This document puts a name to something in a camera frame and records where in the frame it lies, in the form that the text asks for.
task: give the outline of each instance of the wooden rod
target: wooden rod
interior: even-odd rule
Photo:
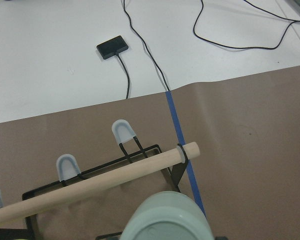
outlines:
[[[195,142],[183,146],[189,159],[200,155]],[[84,181],[20,201],[0,208],[0,224],[25,218],[52,209],[61,204],[69,204],[91,197],[93,194],[143,177],[182,162],[178,149],[131,163],[115,170],[91,177]]]

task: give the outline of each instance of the blue tape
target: blue tape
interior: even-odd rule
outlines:
[[[166,96],[166,99],[168,101],[168,105],[169,105],[169,109],[170,109],[174,129],[175,129],[178,141],[181,145],[185,145],[186,144],[185,138],[184,138],[184,135],[183,135],[182,130],[181,130],[180,122],[179,122],[179,119],[178,119],[175,103],[174,103],[174,100],[172,98],[171,92],[166,91],[165,96]],[[194,196],[194,201],[199,206],[199,208],[201,209],[203,214],[206,216],[205,207],[204,207],[204,204],[203,204],[201,196],[200,196],[196,176],[195,176],[194,169],[192,168],[192,164],[191,164],[190,160],[189,160],[189,163],[186,167],[186,172],[188,173],[192,193],[193,193],[193,196]]]

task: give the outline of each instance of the black wire frame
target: black wire frame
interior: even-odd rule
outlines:
[[[105,168],[110,167],[112,165],[115,165],[117,163],[127,161],[128,159],[136,157],[138,155],[141,155],[141,156],[143,155],[144,156],[144,154],[146,152],[149,152],[149,151],[153,151],[154,155],[162,153],[162,150],[161,150],[160,146],[158,144],[155,144],[155,145],[143,148],[143,149],[141,149],[139,151],[136,151],[134,153],[128,154],[128,156],[123,156],[123,157],[120,157],[116,160],[109,161],[107,163],[104,163],[104,164],[101,164],[99,166],[93,167],[91,169],[85,170],[80,174],[80,176],[77,175],[77,176],[75,176],[75,177],[73,177],[69,180],[70,181],[71,180],[79,180],[79,179],[82,180],[83,178],[85,178],[85,175],[94,173],[94,172],[96,172],[98,170],[101,170],[101,169],[105,169]],[[167,171],[168,171],[169,176],[171,178],[171,184],[172,184],[172,188],[173,188],[172,190],[173,191],[176,191],[176,192],[180,193],[180,189],[178,187],[178,184],[179,184],[180,179],[183,176],[183,174],[184,174],[184,172],[187,168],[187,165],[188,165],[188,161],[186,161],[185,163],[176,164],[176,165],[172,166],[172,169],[170,169],[170,167],[167,168]],[[41,191],[48,190],[49,188],[52,188],[52,187],[64,187],[64,186],[65,186],[64,182],[60,182],[59,180],[54,181],[54,182],[51,182],[51,183],[46,184],[44,186],[41,186],[41,187],[38,187],[36,189],[25,192],[24,194],[22,194],[22,200],[24,201],[24,200],[27,200],[27,199],[31,199],[31,198],[35,197]],[[39,226],[38,226],[38,222],[37,222],[37,215],[32,215],[32,216],[26,217],[25,218],[25,223],[26,223],[26,227],[27,227],[28,233],[30,234],[31,239],[35,240],[36,239],[36,234],[35,233],[37,233],[38,230],[39,230]],[[120,235],[121,233],[122,232],[102,235],[102,236],[98,236],[96,239],[101,240],[101,239],[104,239],[104,238],[107,238],[107,237],[114,237],[114,236]]]

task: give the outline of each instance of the black cable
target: black cable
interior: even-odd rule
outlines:
[[[262,9],[262,8],[260,8],[260,7],[257,7],[257,6],[255,6],[255,5],[253,5],[252,3],[248,2],[247,0],[243,0],[244,2],[246,2],[247,4],[251,5],[252,7],[256,8],[256,9],[259,9],[259,10],[261,10],[261,11],[263,11],[263,12],[266,12],[266,13],[268,13],[268,14],[271,14],[271,15],[277,17],[277,18],[284,19],[284,20],[288,20],[288,21],[292,21],[292,22],[290,22],[289,25],[286,27],[286,29],[285,29],[285,31],[284,31],[284,33],[283,33],[283,35],[282,35],[282,37],[281,37],[279,43],[278,43],[276,46],[274,46],[274,47],[265,47],[265,46],[236,47],[236,46],[228,46],[228,45],[224,45],[224,44],[221,44],[221,43],[218,43],[218,42],[215,42],[215,41],[211,41],[211,40],[209,40],[209,39],[206,39],[206,38],[203,38],[203,37],[197,35],[197,33],[196,33],[196,25],[197,25],[198,19],[199,19],[200,16],[201,16],[201,13],[202,13],[203,10],[204,10],[204,1],[203,1],[203,0],[200,0],[200,1],[201,1],[201,10],[200,10],[200,12],[199,12],[198,17],[196,18],[196,20],[195,20],[195,22],[194,22],[193,29],[192,29],[193,34],[194,34],[197,38],[199,38],[199,39],[201,39],[201,40],[203,40],[203,41],[206,41],[206,42],[208,42],[208,43],[211,43],[211,44],[214,44],[214,45],[217,45],[217,46],[220,46],[220,47],[224,47],[224,48],[238,49],[238,50],[247,50],[247,49],[265,49],[265,50],[274,50],[274,49],[276,49],[276,48],[278,48],[278,47],[280,46],[280,44],[281,44],[281,42],[283,41],[283,39],[284,39],[284,37],[285,37],[285,35],[286,35],[286,33],[287,33],[289,27],[290,27],[292,24],[300,23],[300,20],[294,20],[294,19],[290,19],[290,18],[285,18],[285,17],[282,17],[282,16],[278,16],[278,15],[272,13],[272,12],[269,12],[269,11],[267,11],[267,10],[264,10],[264,9]]]
[[[125,99],[128,99],[129,98],[129,90],[130,90],[130,77],[129,77],[129,73],[128,73],[127,69],[126,69],[126,66],[125,66],[124,62],[122,61],[121,57],[119,56],[119,54],[116,54],[116,56],[118,57],[121,65],[122,65],[122,67],[123,67],[123,69],[125,71],[126,78],[128,80],[128,87],[127,87],[127,90],[126,90],[126,97],[125,97]]]
[[[165,75],[164,75],[164,73],[162,72],[162,70],[161,70],[161,68],[159,67],[159,65],[157,64],[157,62],[155,61],[155,59],[154,59],[154,57],[152,56],[151,52],[149,51],[149,48],[148,48],[148,46],[147,46],[147,44],[146,44],[146,41],[140,36],[140,34],[139,34],[139,33],[134,29],[134,27],[132,26],[131,17],[130,17],[129,13],[128,13],[127,10],[126,10],[126,0],[123,0],[123,11],[124,11],[124,13],[126,14],[126,16],[127,16],[128,19],[129,19],[129,24],[130,24],[131,30],[132,30],[132,31],[140,38],[140,40],[143,42],[144,47],[145,47],[146,51],[148,52],[148,54],[149,54],[151,60],[153,61],[153,63],[154,63],[154,65],[156,66],[156,68],[159,70],[159,72],[160,72],[160,74],[161,74],[161,76],[162,76],[164,85],[165,85],[164,87],[166,87],[166,89],[167,89],[168,91],[170,91],[169,86],[168,86],[167,81],[166,81],[166,78],[165,78]]]

